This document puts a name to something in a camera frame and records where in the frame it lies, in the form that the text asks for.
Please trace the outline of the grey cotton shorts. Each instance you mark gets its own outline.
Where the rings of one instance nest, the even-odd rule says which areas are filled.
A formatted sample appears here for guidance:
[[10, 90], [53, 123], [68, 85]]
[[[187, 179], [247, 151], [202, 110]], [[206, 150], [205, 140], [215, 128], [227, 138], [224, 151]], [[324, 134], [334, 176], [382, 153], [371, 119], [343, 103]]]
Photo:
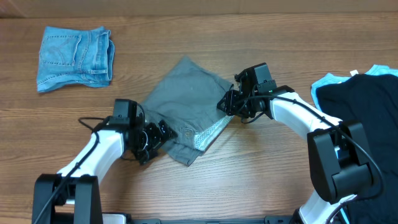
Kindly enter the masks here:
[[217, 108], [233, 84], [184, 56], [142, 103], [146, 121], [164, 120], [177, 133], [162, 149], [190, 166], [221, 134], [232, 117]]

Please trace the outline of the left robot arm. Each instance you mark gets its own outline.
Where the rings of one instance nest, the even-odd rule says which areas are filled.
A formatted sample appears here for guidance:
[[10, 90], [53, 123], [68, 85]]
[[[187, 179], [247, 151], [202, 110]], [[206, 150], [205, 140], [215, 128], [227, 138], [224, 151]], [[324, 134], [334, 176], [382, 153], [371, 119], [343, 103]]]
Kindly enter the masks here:
[[133, 220], [125, 213], [102, 210], [100, 183], [112, 164], [131, 151], [141, 165], [177, 133], [164, 121], [147, 123], [143, 107], [117, 99], [111, 116], [98, 118], [79, 155], [56, 174], [42, 174], [34, 186], [32, 223], [115, 223]]

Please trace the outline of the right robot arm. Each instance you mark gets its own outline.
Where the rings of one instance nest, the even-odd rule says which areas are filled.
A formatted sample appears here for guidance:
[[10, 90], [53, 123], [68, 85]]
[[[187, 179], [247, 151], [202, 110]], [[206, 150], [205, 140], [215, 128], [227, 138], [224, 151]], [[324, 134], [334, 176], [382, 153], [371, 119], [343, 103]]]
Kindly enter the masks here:
[[265, 223], [332, 223], [345, 206], [369, 200], [372, 187], [385, 190], [382, 172], [371, 156], [363, 125], [343, 121], [312, 107], [289, 86], [277, 86], [268, 64], [260, 63], [234, 76], [217, 108], [251, 123], [262, 115], [285, 124], [307, 142], [314, 192], [291, 216], [268, 216]]

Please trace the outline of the folded blue denim shorts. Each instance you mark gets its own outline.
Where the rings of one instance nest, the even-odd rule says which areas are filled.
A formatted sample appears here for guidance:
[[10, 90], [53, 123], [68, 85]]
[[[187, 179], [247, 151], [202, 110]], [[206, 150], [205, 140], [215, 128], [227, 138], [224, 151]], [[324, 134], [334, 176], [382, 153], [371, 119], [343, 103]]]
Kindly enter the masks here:
[[109, 86], [113, 78], [115, 46], [103, 26], [73, 30], [47, 26], [39, 51], [37, 91], [65, 85]]

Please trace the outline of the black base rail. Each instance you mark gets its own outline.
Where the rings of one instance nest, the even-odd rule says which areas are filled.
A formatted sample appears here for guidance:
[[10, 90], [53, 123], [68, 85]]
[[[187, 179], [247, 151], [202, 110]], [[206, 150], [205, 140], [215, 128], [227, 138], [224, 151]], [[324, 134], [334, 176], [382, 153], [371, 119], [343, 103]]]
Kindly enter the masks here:
[[161, 220], [128, 218], [127, 224], [294, 224], [302, 223], [293, 216], [265, 216], [264, 218], [232, 218], [232, 219], [201, 219], [201, 220]]

